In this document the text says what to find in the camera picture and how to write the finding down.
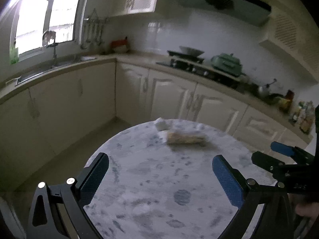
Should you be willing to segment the person's hand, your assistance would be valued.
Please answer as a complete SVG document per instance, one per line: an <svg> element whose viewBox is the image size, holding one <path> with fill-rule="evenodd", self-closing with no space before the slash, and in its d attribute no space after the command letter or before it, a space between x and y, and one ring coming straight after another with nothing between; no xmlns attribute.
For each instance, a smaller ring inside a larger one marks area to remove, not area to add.
<svg viewBox="0 0 319 239"><path fill-rule="evenodd" d="M295 207L295 212L299 216L310 218L310 223L313 224L318 217L319 205L317 202L309 204L297 204Z"/></svg>

